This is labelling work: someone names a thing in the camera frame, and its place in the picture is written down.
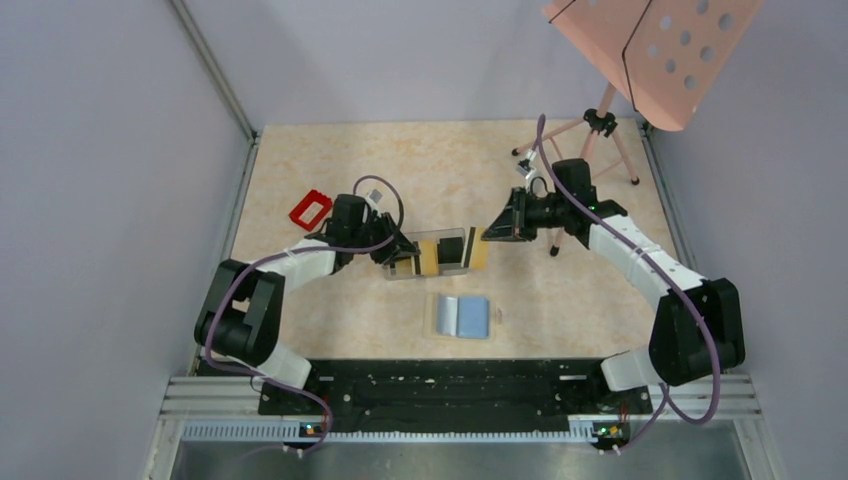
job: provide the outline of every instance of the gray floor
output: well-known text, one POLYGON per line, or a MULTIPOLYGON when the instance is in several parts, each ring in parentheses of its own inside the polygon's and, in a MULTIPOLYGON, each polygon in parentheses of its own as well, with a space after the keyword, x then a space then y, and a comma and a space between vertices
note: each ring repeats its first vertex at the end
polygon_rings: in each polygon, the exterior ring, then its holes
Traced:
POLYGON ((298 460, 246 443, 182 445, 172 480, 747 479, 730 422, 660 423, 621 457, 584 444, 334 444, 298 460))

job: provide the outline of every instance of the gray wall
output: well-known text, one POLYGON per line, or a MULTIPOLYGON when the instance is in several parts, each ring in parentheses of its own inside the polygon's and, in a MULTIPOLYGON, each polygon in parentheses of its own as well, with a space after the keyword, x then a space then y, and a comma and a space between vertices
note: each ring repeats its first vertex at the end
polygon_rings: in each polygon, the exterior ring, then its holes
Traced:
MULTIPOLYGON (((582 116, 606 81, 550 0, 190 0, 254 125, 582 116)), ((632 115, 624 98, 616 113, 632 115)))
POLYGON ((740 289, 792 478, 848 470, 846 19, 844 0, 766 1, 692 123, 657 135, 698 265, 740 289))
POLYGON ((246 144, 164 1, 0 7, 0 478, 142 472, 246 144))

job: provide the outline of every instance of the black tripod clamp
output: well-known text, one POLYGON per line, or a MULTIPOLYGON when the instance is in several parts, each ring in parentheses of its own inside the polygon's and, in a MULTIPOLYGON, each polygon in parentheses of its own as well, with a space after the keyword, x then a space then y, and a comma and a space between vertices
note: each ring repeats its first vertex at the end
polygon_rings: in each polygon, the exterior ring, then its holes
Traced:
POLYGON ((594 108, 586 110, 586 113, 583 114, 583 120, 589 124, 589 128, 591 128, 593 132, 603 132, 604 137, 607 138, 612 135, 612 132, 615 131, 615 127, 618 126, 618 123, 615 121, 615 115, 611 112, 607 112, 607 114, 602 118, 598 116, 598 111, 594 108))

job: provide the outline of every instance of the wooden table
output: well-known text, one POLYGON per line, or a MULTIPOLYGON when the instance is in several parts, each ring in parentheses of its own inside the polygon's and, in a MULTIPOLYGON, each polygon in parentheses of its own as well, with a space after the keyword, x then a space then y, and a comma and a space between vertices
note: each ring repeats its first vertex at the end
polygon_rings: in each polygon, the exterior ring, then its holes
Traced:
MULTIPOLYGON (((613 169, 595 180, 599 198, 618 201, 673 252, 635 121, 622 119, 618 128, 642 183, 634 187, 623 167, 613 169)), ((406 232, 486 227, 510 188, 523 184, 509 152, 534 132, 535 121, 526 120, 266 127, 233 258, 254 260, 294 245, 306 232, 288 213, 310 189, 334 198, 369 173, 400 191, 406 232)), ((558 137, 563 154, 576 155, 585 134, 576 128, 558 137)), ((552 148, 546 151, 555 157, 552 148)), ((600 171, 616 155, 612 142, 601 139, 590 164, 600 171)), ((380 207, 397 218, 390 192, 381 191, 380 207)), ((484 271, 391 282, 369 258, 357 258, 285 299, 281 338, 311 358, 594 357, 648 340, 653 311, 605 259, 574 239, 557 258, 548 249, 540 232, 533 243, 490 244, 484 271), (489 297, 493 338, 426 335, 425 298, 435 292, 489 297)))

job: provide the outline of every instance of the circular hole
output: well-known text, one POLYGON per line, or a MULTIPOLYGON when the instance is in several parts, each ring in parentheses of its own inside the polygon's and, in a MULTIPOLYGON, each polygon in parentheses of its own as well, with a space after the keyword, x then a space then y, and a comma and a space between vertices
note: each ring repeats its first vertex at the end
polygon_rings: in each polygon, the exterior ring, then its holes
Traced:
POLYGON ((713 50, 713 47, 707 45, 701 49, 701 60, 709 62, 712 61, 713 58, 715 58, 715 50, 713 50))
POLYGON ((718 19, 718 28, 721 29, 722 32, 726 32, 730 30, 730 27, 733 26, 733 15, 729 13, 725 13, 718 19))

